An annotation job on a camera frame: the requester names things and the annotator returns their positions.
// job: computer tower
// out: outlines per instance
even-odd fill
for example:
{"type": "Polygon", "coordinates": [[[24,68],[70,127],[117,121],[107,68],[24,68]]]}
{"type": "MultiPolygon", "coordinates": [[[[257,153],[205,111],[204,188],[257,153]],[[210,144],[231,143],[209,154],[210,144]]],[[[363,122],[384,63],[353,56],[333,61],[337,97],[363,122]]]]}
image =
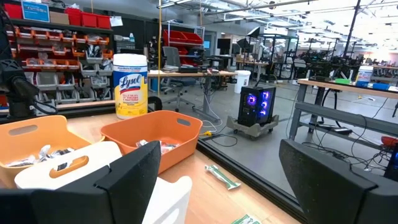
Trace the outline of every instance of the computer tower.
{"type": "Polygon", "coordinates": [[[276,87],[244,86],[241,90],[238,124],[251,127],[272,121],[276,87]]]}

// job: workbench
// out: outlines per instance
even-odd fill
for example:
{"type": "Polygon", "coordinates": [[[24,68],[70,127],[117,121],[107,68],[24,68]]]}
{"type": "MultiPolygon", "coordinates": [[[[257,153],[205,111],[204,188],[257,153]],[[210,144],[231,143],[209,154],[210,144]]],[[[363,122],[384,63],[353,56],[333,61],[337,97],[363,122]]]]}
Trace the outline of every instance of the workbench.
{"type": "MultiPolygon", "coordinates": [[[[368,130],[376,131],[379,133],[388,134],[391,136],[398,136],[398,124],[379,120],[379,119],[364,117],[360,114],[353,114],[353,113],[340,111],[340,110],[334,110],[332,108],[326,108],[326,107],[321,106],[325,88],[331,88],[334,90],[342,90],[342,91],[350,91],[350,92],[360,93],[360,94],[381,96],[381,97],[392,98],[392,99],[398,99],[397,92],[374,90],[374,89],[370,89],[370,88],[361,88],[361,87],[357,87],[357,86],[353,86],[353,85],[336,84],[336,83],[332,83],[332,82],[318,82],[318,81],[308,80],[306,78],[299,79],[298,84],[300,84],[300,88],[298,89],[298,93],[297,93],[297,102],[295,104],[294,114],[293,114],[293,118],[292,118],[292,125],[290,127],[289,139],[291,139],[291,140],[295,139],[297,130],[301,126],[309,127],[308,132],[312,133],[315,126],[311,125],[311,124],[316,124],[318,116],[321,116],[324,118],[329,118],[329,119],[332,119],[335,121],[341,121],[343,123],[351,124],[353,126],[357,126],[357,127],[361,127],[361,128],[366,127],[366,129],[368,129],[368,130]],[[306,90],[309,85],[318,87],[318,93],[317,93],[317,97],[315,98],[314,104],[304,102],[306,90]],[[300,121],[302,112],[312,114],[311,120],[310,120],[311,124],[300,121]]],[[[365,146],[379,149],[378,146],[376,146],[370,142],[363,141],[358,138],[351,138],[349,136],[338,134],[333,131],[327,131],[327,130],[319,128],[319,127],[316,127],[316,129],[317,129],[317,131],[328,132],[328,134],[332,134],[334,136],[338,136],[338,137],[347,139],[349,141],[355,141],[356,143],[360,143],[365,146]]]]}
{"type": "MultiPolygon", "coordinates": [[[[73,118],[68,119],[68,129],[91,142],[97,142],[101,139],[100,129],[117,121],[119,119],[115,114],[73,118]]],[[[195,151],[194,155],[159,175],[168,182],[176,182],[185,175],[192,179],[185,223],[227,224],[250,214],[258,218],[262,224],[299,224],[279,207],[218,166],[232,181],[242,183],[236,189],[227,190],[225,183],[205,171],[205,165],[217,164],[195,151]]]]}
{"type": "MultiPolygon", "coordinates": [[[[219,71],[218,73],[212,73],[211,75],[207,75],[207,73],[202,73],[202,72],[197,72],[197,73],[178,73],[178,72],[171,72],[171,73],[165,73],[161,72],[160,74],[156,70],[151,70],[148,73],[148,78],[167,78],[167,77],[172,77],[172,78],[182,78],[182,77],[203,77],[205,78],[205,84],[204,88],[210,89],[211,87],[211,78],[216,77],[216,76],[233,76],[236,75],[234,72],[226,72],[226,71],[219,71]]],[[[192,107],[194,112],[198,113],[199,115],[205,117],[206,119],[214,122],[219,122],[220,119],[214,117],[213,115],[209,114],[210,109],[209,109],[209,104],[207,103],[207,100],[210,101],[210,91],[207,91],[207,94],[203,95],[203,109],[196,109],[195,106],[192,107]]]]}
{"type": "Polygon", "coordinates": [[[247,62],[247,61],[236,61],[236,63],[240,63],[240,64],[246,64],[246,65],[257,65],[257,78],[256,81],[258,82],[260,80],[260,74],[261,74],[261,67],[266,67],[268,65],[267,62],[247,62]]]}

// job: white bucket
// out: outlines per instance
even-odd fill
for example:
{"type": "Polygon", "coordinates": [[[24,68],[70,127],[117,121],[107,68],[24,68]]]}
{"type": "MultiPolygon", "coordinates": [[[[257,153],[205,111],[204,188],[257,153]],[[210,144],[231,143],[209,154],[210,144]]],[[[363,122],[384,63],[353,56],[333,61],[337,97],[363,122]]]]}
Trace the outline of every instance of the white bucket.
{"type": "Polygon", "coordinates": [[[242,86],[248,86],[249,85],[249,77],[250,77],[250,71],[244,71],[244,70],[238,70],[235,71],[237,75],[235,76],[236,78],[236,84],[235,84],[235,93],[241,93],[242,86]]]}
{"type": "Polygon", "coordinates": [[[133,118],[148,111],[147,57],[136,54],[113,55],[113,83],[116,116],[133,118]]]}

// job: white plastic bin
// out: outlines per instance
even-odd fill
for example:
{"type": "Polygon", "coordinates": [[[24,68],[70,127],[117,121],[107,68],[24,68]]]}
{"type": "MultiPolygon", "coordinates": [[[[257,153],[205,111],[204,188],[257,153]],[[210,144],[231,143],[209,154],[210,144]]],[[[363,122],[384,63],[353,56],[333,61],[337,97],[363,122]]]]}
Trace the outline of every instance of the white plastic bin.
{"type": "Polygon", "coordinates": [[[249,77],[251,72],[244,70],[238,70],[235,72],[237,73],[237,75],[235,76],[236,78],[235,93],[241,93],[242,87],[249,85],[249,77]]]}

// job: lysol wipes container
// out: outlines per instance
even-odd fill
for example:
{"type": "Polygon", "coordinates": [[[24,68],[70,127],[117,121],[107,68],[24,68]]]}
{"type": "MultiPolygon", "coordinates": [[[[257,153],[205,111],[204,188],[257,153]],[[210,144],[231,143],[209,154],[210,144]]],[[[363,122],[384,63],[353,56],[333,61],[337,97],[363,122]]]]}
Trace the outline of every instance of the lysol wipes container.
{"type": "Polygon", "coordinates": [[[128,119],[148,112],[147,57],[113,55],[113,83],[116,116],[128,119]]]}

